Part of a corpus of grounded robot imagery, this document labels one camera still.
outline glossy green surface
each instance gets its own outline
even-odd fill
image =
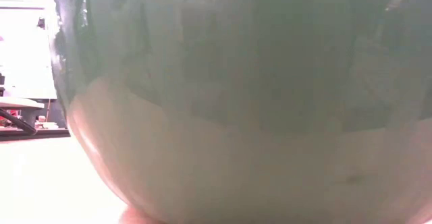
[[[56,2],[72,132],[151,217],[432,216],[432,0]]]

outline green bowl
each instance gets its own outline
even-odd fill
[[[432,217],[432,0],[55,1],[70,129],[144,215]]]

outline black cable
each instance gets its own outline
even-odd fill
[[[17,117],[14,117],[13,115],[11,115],[10,113],[8,113],[7,111],[4,111],[4,110],[0,109],[0,116],[6,118],[8,120],[10,120],[10,122],[12,122],[18,128],[20,128],[21,130],[25,131],[26,133],[28,133],[31,136],[35,135],[38,132],[30,124],[26,123],[22,119],[18,119]]]

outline table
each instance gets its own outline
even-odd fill
[[[0,223],[154,224],[102,182],[74,138],[0,142]]]
[[[0,96],[0,109],[17,109],[23,112],[23,120],[34,127],[38,109],[45,108],[43,103],[31,99],[21,99],[8,96]]]

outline desk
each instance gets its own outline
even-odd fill
[[[0,143],[0,223],[155,224],[102,182],[74,138]]]
[[[23,120],[34,127],[36,113],[38,109],[43,109],[45,105],[30,99],[20,99],[8,96],[0,96],[0,109],[17,109],[23,111]]]

